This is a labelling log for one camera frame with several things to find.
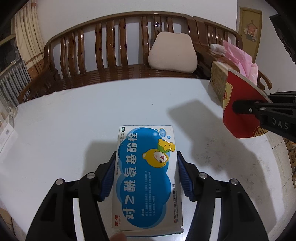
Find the red paper cup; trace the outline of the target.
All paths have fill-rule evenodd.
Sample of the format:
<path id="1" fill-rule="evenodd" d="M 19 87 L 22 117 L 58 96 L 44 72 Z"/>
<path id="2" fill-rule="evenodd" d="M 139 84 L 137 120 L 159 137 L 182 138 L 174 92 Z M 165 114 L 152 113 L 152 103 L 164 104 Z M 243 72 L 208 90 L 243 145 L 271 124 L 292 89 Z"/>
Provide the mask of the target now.
<path id="1" fill-rule="evenodd" d="M 256 117 L 259 103 L 271 103 L 271 100 L 248 78 L 229 69 L 223 97 L 223 123 L 234 137 L 252 138 L 267 133 Z"/>

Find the blue white medicine box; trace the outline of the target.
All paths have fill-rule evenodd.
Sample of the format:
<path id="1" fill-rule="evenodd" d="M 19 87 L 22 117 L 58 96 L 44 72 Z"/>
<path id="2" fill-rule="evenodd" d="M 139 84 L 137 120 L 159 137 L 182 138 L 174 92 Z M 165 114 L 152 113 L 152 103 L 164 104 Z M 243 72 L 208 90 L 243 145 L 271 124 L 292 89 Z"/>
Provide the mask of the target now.
<path id="1" fill-rule="evenodd" d="M 183 232 L 182 192 L 172 126 L 120 126 L 112 228 L 128 237 Z"/>

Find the pink plastic bag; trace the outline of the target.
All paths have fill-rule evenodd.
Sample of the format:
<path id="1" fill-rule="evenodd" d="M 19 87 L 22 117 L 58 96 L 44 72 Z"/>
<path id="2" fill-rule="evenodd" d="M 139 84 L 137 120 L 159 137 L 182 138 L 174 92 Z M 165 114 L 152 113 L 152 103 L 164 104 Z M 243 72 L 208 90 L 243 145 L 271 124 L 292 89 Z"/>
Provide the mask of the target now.
<path id="1" fill-rule="evenodd" d="M 252 62 L 252 57 L 234 46 L 233 44 L 223 41 L 223 46 L 226 49 L 226 58 L 231 60 L 240 70 L 240 73 L 248 78 L 253 84 L 257 85 L 258 66 Z"/>

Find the yellowish tissue box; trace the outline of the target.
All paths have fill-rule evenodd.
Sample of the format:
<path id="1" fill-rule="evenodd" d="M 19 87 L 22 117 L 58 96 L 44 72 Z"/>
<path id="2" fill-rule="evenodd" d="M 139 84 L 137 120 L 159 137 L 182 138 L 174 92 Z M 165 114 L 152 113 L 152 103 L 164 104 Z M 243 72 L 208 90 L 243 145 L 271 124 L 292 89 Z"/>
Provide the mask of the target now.
<path id="1" fill-rule="evenodd" d="M 210 84 L 215 94 L 217 95 L 218 101 L 221 104 L 221 106 L 223 106 L 223 96 L 225 92 L 226 80 L 229 69 L 240 72 L 239 68 L 231 61 L 213 61 L 211 66 Z"/>

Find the grey rolled cloth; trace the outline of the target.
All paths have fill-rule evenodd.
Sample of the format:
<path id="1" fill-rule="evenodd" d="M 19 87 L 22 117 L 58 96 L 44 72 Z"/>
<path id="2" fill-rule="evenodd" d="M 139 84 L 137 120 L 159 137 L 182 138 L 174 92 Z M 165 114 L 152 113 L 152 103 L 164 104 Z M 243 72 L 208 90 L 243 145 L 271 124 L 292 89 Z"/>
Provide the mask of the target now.
<path id="1" fill-rule="evenodd" d="M 211 44 L 210 51 L 217 54 L 217 55 L 225 56 L 225 54 L 226 54 L 225 47 L 223 45 L 219 45 L 219 44 Z"/>

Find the white box on table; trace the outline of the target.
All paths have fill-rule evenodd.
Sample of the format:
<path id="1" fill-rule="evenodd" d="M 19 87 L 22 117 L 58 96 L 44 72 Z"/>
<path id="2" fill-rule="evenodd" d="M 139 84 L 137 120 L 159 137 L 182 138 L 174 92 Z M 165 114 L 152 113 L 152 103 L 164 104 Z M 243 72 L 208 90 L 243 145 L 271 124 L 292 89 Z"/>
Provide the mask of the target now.
<path id="1" fill-rule="evenodd" d="M 18 138 L 18 133 L 10 123 L 1 127 L 1 153 L 8 151 Z"/>

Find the yellow wooden door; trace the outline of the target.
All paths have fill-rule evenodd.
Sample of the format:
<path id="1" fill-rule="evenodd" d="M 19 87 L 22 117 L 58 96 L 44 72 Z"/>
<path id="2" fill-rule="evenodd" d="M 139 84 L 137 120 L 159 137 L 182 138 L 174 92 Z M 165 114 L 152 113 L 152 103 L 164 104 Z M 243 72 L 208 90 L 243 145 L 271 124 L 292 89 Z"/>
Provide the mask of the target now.
<path id="1" fill-rule="evenodd" d="M 254 63 L 260 44 L 262 29 L 262 11 L 240 7 L 239 34 L 243 50 L 252 57 Z"/>

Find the glass mug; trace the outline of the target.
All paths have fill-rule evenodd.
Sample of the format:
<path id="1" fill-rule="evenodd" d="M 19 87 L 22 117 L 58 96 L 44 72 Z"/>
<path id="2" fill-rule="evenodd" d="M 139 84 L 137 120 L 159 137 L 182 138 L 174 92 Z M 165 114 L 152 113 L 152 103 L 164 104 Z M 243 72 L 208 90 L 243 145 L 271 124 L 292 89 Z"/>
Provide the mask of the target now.
<path id="1" fill-rule="evenodd" d="M 17 113 L 18 113 L 16 108 L 11 107 L 9 105 L 6 107 L 6 110 L 7 110 L 8 114 L 9 114 L 10 118 L 15 118 Z"/>

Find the beige cushion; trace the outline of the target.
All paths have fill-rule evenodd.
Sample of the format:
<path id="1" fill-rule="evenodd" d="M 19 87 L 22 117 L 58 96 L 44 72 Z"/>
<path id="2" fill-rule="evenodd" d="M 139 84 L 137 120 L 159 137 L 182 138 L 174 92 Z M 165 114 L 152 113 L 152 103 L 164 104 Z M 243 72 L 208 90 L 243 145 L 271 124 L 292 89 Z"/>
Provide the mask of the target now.
<path id="1" fill-rule="evenodd" d="M 159 33 L 149 52 L 148 63 L 156 70 L 193 73 L 198 60 L 191 37 L 184 33 Z"/>

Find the white radiator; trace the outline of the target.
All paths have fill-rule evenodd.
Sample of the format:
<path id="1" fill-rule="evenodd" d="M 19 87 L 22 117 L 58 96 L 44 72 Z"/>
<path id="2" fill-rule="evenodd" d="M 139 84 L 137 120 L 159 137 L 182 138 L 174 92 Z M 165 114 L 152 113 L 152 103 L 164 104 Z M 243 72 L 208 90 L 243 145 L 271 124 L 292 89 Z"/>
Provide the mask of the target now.
<path id="1" fill-rule="evenodd" d="M 31 82 L 31 77 L 23 60 L 13 61 L 1 73 L 1 102 L 14 108 L 19 105 L 18 96 Z"/>

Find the long wooden bench sofa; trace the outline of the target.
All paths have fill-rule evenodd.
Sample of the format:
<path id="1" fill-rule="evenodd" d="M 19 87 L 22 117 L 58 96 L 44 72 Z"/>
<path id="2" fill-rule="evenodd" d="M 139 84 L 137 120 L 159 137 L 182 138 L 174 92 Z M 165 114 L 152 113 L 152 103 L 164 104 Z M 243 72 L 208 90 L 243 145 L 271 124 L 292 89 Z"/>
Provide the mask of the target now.
<path id="1" fill-rule="evenodd" d="M 130 64 L 127 55 L 128 18 L 139 19 L 139 40 L 142 56 L 140 64 Z M 103 16 L 71 27 L 52 37 L 44 47 L 44 66 L 18 95 L 23 103 L 55 91 L 91 84 L 147 77 L 198 78 L 193 73 L 153 70 L 148 64 L 152 41 L 165 30 L 174 31 L 173 20 L 184 20 L 194 44 L 198 31 L 193 17 L 167 11 L 132 11 Z M 95 69 L 86 69 L 86 41 L 84 30 L 95 30 Z"/>

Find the beige striped curtain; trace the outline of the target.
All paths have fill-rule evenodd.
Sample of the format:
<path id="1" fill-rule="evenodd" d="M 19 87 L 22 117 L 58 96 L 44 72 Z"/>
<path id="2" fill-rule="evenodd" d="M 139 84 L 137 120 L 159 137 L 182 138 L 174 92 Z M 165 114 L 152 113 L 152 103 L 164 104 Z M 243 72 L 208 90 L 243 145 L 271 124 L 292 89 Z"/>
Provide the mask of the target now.
<path id="1" fill-rule="evenodd" d="M 44 64 L 44 41 L 38 22 L 37 1 L 28 1 L 13 17 L 16 44 L 27 69 L 40 72 Z"/>

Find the cardboard boxes by wall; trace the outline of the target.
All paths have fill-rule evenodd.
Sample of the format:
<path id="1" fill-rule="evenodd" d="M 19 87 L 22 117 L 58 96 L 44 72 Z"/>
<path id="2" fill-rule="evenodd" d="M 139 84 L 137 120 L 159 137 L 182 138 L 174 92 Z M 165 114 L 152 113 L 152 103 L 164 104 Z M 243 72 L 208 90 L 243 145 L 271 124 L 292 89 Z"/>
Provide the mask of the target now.
<path id="1" fill-rule="evenodd" d="M 293 183 L 293 187 L 295 188 L 296 187 L 296 183 L 295 183 L 295 177 L 296 177 L 296 171 L 295 171 L 295 168 L 296 168 L 296 146 L 295 146 L 294 142 L 290 141 L 287 138 L 283 138 L 283 140 L 284 140 L 286 148 L 288 150 L 288 157 L 289 157 L 290 165 L 291 165 L 291 168 L 292 168 L 292 183 Z"/>

